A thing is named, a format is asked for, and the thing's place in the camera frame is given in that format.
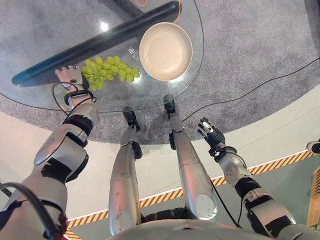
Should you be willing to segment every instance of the white bowl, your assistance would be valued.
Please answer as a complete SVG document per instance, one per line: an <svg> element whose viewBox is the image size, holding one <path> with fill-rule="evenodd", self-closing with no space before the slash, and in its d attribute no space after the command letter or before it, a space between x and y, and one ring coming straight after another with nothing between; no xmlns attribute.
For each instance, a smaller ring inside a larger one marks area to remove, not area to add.
<svg viewBox="0 0 320 240"><path fill-rule="evenodd" d="M160 81L180 77L190 65L192 53L188 34L171 22L160 22L150 27L139 47L144 70Z"/></svg>

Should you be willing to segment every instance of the white floor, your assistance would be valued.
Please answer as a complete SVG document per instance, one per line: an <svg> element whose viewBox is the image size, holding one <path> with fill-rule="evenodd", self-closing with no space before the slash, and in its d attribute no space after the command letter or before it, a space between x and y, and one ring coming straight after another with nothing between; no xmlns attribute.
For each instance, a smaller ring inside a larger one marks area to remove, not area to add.
<svg viewBox="0 0 320 240"><path fill-rule="evenodd" d="M34 156L51 132L2 112L0 123L0 182L21 182L31 172ZM308 142L320 137L320 85L282 110L225 137L248 167L304 150ZM221 175L208 154L207 143L196 140L193 145L210 177ZM109 181L119 147L89 142L86 168L67 184L69 218L108 208ZM143 157L136 162L140 197L179 187L176 152L168 144L141 147Z"/></svg>

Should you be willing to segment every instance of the gray rug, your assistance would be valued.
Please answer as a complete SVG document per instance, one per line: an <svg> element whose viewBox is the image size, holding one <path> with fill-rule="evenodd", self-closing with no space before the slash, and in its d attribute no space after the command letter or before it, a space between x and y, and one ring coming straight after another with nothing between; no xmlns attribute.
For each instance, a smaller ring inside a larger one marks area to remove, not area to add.
<svg viewBox="0 0 320 240"><path fill-rule="evenodd" d="M264 81L298 70L319 57L319 6L315 0L196 1L204 32L202 66L191 86L176 99L182 118L199 107L235 99ZM320 63L274 80L239 100L204 108L185 121L191 139L203 116L229 132L286 107L320 84ZM54 130L63 113L15 103L0 96L0 111ZM168 143L164 108L136 112L142 144ZM126 123L121 113L102 113L90 139L119 143Z"/></svg>

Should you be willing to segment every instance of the glass tabletop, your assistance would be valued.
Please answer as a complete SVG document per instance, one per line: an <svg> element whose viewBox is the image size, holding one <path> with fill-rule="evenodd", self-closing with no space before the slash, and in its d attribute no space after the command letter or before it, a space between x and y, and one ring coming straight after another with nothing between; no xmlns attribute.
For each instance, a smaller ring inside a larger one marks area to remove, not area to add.
<svg viewBox="0 0 320 240"><path fill-rule="evenodd" d="M40 82L31 85L13 84L13 76L92 37L112 32L124 23L131 24L136 21L137 16L149 13L168 2L168 0L2 1L0 3L2 23L0 93L28 106L57 110L58 107L51 95L52 85L58 81L54 69L40 76ZM138 68L140 73L140 77L135 78L132 83L121 82L116 77L114 81L106 81L103 89L95 91L94 96L97 98L100 112L118 112L126 106L138 110L162 105L166 94L177 97L192 83L201 66L204 51L203 29L195 2L181 0L177 16L172 22L182 27L189 35L193 56L187 71L172 81L156 80L144 71L139 59L139 44L143 32L90 56L92 59L95 56L103 59L108 56L119 56L121 61L131 68ZM76 63L70 58L70 64L66 66L84 66L86 58L82 61L76 60ZM61 105L65 94L62 86L56 88L56 97Z"/></svg>

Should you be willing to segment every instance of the green grapes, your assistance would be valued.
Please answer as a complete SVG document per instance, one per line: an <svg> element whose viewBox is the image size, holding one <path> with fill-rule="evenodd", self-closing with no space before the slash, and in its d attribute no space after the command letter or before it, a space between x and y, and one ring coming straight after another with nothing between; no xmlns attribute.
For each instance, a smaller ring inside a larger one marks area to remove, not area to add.
<svg viewBox="0 0 320 240"><path fill-rule="evenodd" d="M119 68L117 68L116 66L111 66L111 71L117 73L119 71Z"/></svg>
<svg viewBox="0 0 320 240"><path fill-rule="evenodd" d="M92 91L103 89L105 82L113 81L116 75L119 75L121 82L127 81L128 83L140 77L138 68L128 67L117 55L108 56L106 60L100 56L96 56L94 61L87 59L85 66L81 67L81 72L86 77Z"/></svg>
<svg viewBox="0 0 320 240"><path fill-rule="evenodd" d="M113 57L113 61L114 61L114 65L118 66L118 64L120 63L120 57L119 56L114 56Z"/></svg>
<svg viewBox="0 0 320 240"><path fill-rule="evenodd" d="M102 59L102 57L96 56L94 59L95 59L95 62L96 62L97 64L99 64L99 65L101 65L101 66L104 65L104 60Z"/></svg>
<svg viewBox="0 0 320 240"><path fill-rule="evenodd" d="M106 61L108 62L108 64L113 65L115 63L114 58L112 56L108 56L106 58Z"/></svg>

